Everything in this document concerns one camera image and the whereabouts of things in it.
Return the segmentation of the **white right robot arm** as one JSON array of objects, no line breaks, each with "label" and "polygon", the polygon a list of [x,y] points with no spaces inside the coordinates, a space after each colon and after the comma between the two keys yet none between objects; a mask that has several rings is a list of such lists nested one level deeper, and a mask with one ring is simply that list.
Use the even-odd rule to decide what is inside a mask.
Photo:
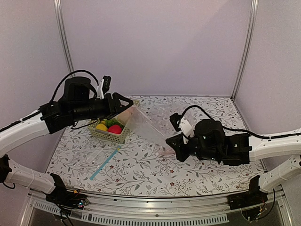
[{"label": "white right robot arm", "polygon": [[199,160],[239,166],[269,157],[289,156],[273,170],[250,180],[249,189],[243,195],[247,205],[254,205],[262,194],[271,192],[301,173],[300,130],[291,134],[262,136],[241,129],[239,134],[227,136],[221,122],[212,119],[201,120],[194,127],[186,119],[181,119],[176,129],[180,134],[166,139],[166,144],[181,162],[192,155]]}]

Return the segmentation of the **red toy apple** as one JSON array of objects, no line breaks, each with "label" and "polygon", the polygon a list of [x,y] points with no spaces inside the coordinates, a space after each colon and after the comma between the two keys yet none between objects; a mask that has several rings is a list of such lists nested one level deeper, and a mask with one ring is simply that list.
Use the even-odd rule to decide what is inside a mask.
[{"label": "red toy apple", "polygon": [[108,132],[113,134],[121,134],[122,130],[122,127],[119,125],[112,125],[108,128]]}]

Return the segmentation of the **clear pink-zipper zip bag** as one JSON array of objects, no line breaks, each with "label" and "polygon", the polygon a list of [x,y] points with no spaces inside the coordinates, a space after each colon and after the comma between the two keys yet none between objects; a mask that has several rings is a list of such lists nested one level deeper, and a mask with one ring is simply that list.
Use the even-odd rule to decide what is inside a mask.
[{"label": "clear pink-zipper zip bag", "polygon": [[174,150],[166,144],[166,139],[179,134],[172,126],[169,117],[182,114],[190,106],[187,101],[156,97],[134,97],[133,102],[139,101],[134,106],[130,120],[131,132],[143,140],[154,144],[156,155],[175,154]]}]

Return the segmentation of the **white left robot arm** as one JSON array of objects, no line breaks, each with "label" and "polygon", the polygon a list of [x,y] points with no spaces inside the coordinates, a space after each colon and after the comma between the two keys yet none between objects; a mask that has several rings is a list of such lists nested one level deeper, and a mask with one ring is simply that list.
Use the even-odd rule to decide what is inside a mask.
[{"label": "white left robot arm", "polygon": [[29,115],[0,130],[0,181],[12,183],[51,195],[59,204],[70,200],[62,179],[56,174],[41,173],[23,166],[9,157],[9,153],[35,139],[53,135],[80,121],[109,120],[123,113],[133,101],[119,93],[110,94],[110,76],[97,81],[95,88],[87,77],[63,78],[63,95],[59,100],[40,106]]}]

